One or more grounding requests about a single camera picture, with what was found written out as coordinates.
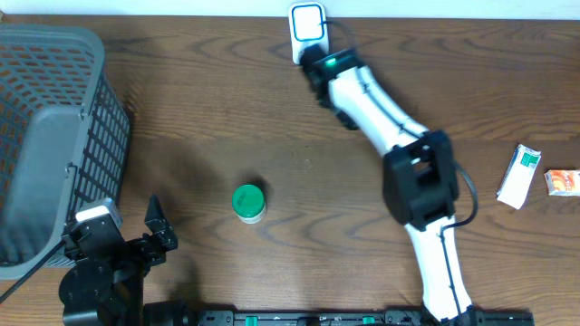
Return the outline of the green-lid seasoning jar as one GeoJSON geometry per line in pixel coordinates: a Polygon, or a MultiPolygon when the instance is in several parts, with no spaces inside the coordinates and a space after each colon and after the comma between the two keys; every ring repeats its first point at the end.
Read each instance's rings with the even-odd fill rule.
{"type": "Polygon", "coordinates": [[[255,185],[242,185],[232,196],[232,208],[243,223],[256,224],[266,215],[265,194],[255,185]]]}

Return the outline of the white green-label small box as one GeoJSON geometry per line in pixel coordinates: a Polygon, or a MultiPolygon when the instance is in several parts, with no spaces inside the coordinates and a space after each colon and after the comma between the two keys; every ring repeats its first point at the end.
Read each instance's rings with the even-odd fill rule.
{"type": "Polygon", "coordinates": [[[502,179],[497,192],[497,200],[520,209],[526,201],[540,159],[540,151],[519,144],[502,179]]]}

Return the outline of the orange snack packet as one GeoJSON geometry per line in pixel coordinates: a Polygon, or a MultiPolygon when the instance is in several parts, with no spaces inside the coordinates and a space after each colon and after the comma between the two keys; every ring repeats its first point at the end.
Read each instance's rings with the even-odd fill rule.
{"type": "Polygon", "coordinates": [[[545,173],[547,193],[550,196],[578,197],[579,171],[578,170],[548,170],[545,173]]]}

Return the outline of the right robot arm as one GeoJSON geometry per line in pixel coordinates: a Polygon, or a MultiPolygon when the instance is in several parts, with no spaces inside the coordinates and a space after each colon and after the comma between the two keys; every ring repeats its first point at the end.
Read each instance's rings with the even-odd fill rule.
{"type": "Polygon", "coordinates": [[[382,197],[407,231],[420,268],[425,321],[470,325],[472,300],[462,280],[454,231],[459,177],[448,135],[407,115],[374,79],[355,50],[329,54],[321,46],[298,60],[321,105],[359,129],[382,158],[382,197]]]}

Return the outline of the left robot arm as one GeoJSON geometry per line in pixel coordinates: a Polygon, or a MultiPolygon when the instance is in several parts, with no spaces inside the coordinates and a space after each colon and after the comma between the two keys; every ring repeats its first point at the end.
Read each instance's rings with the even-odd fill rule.
{"type": "Polygon", "coordinates": [[[83,206],[62,236],[65,256],[75,266],[63,277],[59,298],[66,325],[157,325],[161,308],[143,302],[144,278],[179,247],[157,196],[144,218],[150,230],[126,240],[115,202],[106,197],[83,206]]]}

